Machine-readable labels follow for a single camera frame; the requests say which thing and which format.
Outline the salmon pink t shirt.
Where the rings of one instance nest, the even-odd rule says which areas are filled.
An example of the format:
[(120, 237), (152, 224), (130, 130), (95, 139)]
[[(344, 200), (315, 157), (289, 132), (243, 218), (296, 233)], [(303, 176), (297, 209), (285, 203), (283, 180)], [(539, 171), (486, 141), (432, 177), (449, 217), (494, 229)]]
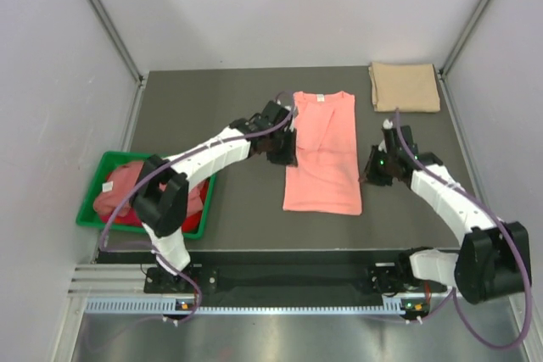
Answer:
[(294, 94), (297, 165), (286, 168), (283, 210), (362, 214), (355, 96)]

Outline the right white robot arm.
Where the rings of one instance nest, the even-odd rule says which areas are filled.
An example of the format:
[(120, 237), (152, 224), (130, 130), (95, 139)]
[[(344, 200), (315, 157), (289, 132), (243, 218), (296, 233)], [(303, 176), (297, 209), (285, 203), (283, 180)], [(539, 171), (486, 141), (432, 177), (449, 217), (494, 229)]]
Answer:
[(366, 183), (404, 183), (449, 227), (460, 248), (414, 248), (396, 262), (396, 280), (408, 290), (425, 281), (454, 287), (470, 304), (523, 292), (531, 286), (529, 235), (518, 222), (505, 223), (482, 208), (455, 181), (434, 153), (421, 153), (408, 125), (386, 120), (383, 140), (372, 146), (364, 169)]

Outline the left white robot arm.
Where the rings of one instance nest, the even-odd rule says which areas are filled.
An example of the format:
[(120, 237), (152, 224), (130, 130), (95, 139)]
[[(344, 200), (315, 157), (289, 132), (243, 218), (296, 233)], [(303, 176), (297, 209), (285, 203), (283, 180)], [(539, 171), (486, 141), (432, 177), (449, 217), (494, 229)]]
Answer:
[(188, 195), (202, 181), (231, 164), (265, 154), (269, 162), (297, 165), (294, 105), (271, 100), (262, 112), (237, 119), (219, 134), (178, 155), (153, 155), (143, 162), (130, 205), (147, 232), (163, 281), (174, 291), (192, 283), (191, 259), (181, 226), (188, 216)]

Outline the folded beige t shirt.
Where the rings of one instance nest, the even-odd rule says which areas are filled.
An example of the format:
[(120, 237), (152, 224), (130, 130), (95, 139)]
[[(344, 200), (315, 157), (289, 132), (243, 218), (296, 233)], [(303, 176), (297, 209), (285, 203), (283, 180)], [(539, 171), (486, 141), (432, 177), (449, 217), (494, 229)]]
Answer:
[(440, 97), (432, 64), (382, 64), (368, 67), (376, 112), (438, 113)]

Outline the red shirt in bin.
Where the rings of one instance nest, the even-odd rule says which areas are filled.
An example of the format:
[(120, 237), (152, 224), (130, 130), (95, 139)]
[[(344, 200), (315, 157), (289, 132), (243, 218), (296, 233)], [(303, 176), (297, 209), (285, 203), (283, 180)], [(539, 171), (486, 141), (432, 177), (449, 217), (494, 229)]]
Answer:
[[(204, 193), (204, 202), (205, 202), (205, 199), (207, 197), (207, 192), (208, 192), (209, 184), (210, 184), (210, 182), (208, 180), (205, 180), (205, 182), (206, 182), (206, 189), (205, 189), (205, 193)], [(196, 231), (198, 226), (199, 226), (199, 222), (201, 220), (202, 214), (203, 214), (203, 210), (202, 210), (201, 213), (196, 214), (195, 216), (187, 217), (183, 221), (183, 223), (181, 225), (182, 231), (183, 232), (194, 232), (194, 231)], [(122, 207), (121, 211), (119, 212), (119, 214), (115, 218), (114, 223), (124, 225), (124, 226), (135, 226), (135, 227), (142, 227), (143, 226), (142, 222), (137, 217), (136, 212), (134, 211), (134, 209), (131, 207), (131, 205), (129, 203), (126, 203)]]

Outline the dusty pink shirt in bin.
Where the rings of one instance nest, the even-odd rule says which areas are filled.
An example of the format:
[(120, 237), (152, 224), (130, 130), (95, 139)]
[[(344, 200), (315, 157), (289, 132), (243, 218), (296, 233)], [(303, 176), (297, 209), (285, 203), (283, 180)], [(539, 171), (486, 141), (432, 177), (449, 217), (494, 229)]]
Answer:
[[(109, 174), (107, 181), (102, 185), (102, 191), (94, 199), (92, 205), (102, 222), (110, 218), (126, 194), (136, 185), (142, 167), (143, 161), (135, 160), (117, 167)], [(203, 181), (188, 194), (187, 217), (202, 212), (205, 189), (206, 182)]]

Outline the green plastic bin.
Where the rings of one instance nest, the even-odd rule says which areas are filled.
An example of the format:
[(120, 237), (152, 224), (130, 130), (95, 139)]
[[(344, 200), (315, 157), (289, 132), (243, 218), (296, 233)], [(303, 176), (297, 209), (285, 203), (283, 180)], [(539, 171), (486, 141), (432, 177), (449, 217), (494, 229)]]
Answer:
[[(127, 153), (127, 152), (116, 152), (108, 151), (103, 154), (98, 168), (92, 178), (90, 187), (88, 188), (87, 195), (82, 201), (80, 210), (76, 217), (76, 224), (79, 226), (87, 226), (97, 228), (102, 230), (105, 227), (106, 222), (102, 222), (96, 212), (94, 211), (92, 205), (94, 199), (102, 191), (102, 184), (106, 182), (108, 174), (115, 170), (117, 167), (127, 164), (131, 161), (142, 160), (143, 162), (149, 157), (146, 153)], [(183, 232), (183, 236), (187, 239), (200, 239), (204, 234), (205, 223), (207, 215), (210, 210), (211, 196), (214, 189), (216, 178), (214, 176), (206, 179), (210, 182), (209, 189), (207, 192), (207, 197), (204, 202), (204, 209), (199, 226), (194, 232)]]

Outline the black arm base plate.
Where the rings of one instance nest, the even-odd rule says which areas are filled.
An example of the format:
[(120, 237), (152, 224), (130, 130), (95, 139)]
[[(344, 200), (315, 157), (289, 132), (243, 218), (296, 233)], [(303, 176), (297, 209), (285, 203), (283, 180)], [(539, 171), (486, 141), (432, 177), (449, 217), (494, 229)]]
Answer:
[(202, 306), (369, 306), (423, 290), (403, 282), (392, 265), (366, 259), (200, 258), (183, 273), (149, 268), (143, 292), (196, 298)]

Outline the aluminium frame rail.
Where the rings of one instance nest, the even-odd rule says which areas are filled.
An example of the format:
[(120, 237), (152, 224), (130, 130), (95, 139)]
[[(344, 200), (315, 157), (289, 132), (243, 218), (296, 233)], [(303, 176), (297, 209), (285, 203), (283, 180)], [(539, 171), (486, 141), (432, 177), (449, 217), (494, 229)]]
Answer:
[(143, 294), (146, 270), (139, 265), (77, 265), (68, 294), (72, 297), (132, 297)]

